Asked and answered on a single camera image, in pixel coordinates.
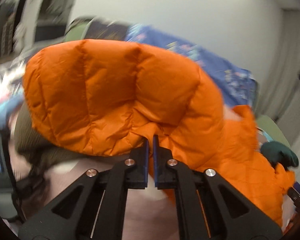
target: blue patterned fabric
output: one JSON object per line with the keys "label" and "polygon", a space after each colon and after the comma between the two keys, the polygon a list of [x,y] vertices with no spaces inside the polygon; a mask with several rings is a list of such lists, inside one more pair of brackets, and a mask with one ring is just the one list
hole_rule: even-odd
{"label": "blue patterned fabric", "polygon": [[213,79],[226,105],[253,105],[257,85],[251,72],[203,47],[143,24],[130,26],[125,41],[153,45],[188,57]]}

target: orange puffer jacket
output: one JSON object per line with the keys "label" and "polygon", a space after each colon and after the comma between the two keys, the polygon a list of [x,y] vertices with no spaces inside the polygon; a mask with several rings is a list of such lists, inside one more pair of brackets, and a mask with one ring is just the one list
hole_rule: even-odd
{"label": "orange puffer jacket", "polygon": [[154,134],[190,168],[213,168],[282,224],[294,173],[274,170],[257,148],[248,106],[223,119],[221,93],[191,60],[148,45],[83,40],[41,50],[23,85],[33,127],[57,146],[87,155],[128,152]]}

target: green glove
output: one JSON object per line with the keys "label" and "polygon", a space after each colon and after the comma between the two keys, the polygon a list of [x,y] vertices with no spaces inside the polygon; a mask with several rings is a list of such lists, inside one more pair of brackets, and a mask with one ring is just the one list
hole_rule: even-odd
{"label": "green glove", "polygon": [[267,142],[261,146],[260,152],[270,162],[273,168],[281,163],[285,170],[288,167],[298,167],[299,159],[296,154],[280,142]]}

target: silver bolt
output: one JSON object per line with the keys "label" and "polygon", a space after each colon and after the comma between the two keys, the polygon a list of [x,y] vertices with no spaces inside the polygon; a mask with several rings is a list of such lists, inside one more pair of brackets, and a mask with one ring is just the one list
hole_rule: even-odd
{"label": "silver bolt", "polygon": [[95,169],[90,169],[90,170],[87,170],[86,174],[88,177],[94,177],[98,174],[98,171]]}
{"label": "silver bolt", "polygon": [[178,161],[175,159],[170,159],[167,161],[169,166],[176,166],[178,164]]}
{"label": "silver bolt", "polygon": [[136,162],[133,160],[133,159],[126,159],[124,161],[124,164],[127,165],[127,166],[132,166],[134,165]]}
{"label": "silver bolt", "polygon": [[213,169],[207,169],[206,170],[206,175],[209,177],[213,177],[216,174],[216,171]]}

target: colorful fabric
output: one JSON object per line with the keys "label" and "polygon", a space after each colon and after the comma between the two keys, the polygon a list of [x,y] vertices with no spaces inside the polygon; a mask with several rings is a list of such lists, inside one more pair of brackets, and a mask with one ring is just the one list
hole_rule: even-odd
{"label": "colorful fabric", "polygon": [[153,45],[181,54],[196,62],[221,89],[228,106],[253,106],[257,89],[250,71],[239,68],[203,47],[143,24],[132,25],[125,41]]}
{"label": "colorful fabric", "polygon": [[0,130],[7,128],[10,115],[22,105],[23,101],[23,93],[18,93],[0,104]]}
{"label": "colorful fabric", "polygon": [[129,152],[154,134],[191,169],[213,168],[282,224],[294,173],[273,169],[258,146],[249,106],[223,118],[220,90],[186,57],[134,42],[83,40],[50,46],[27,64],[32,127],[56,146],[87,155]]}

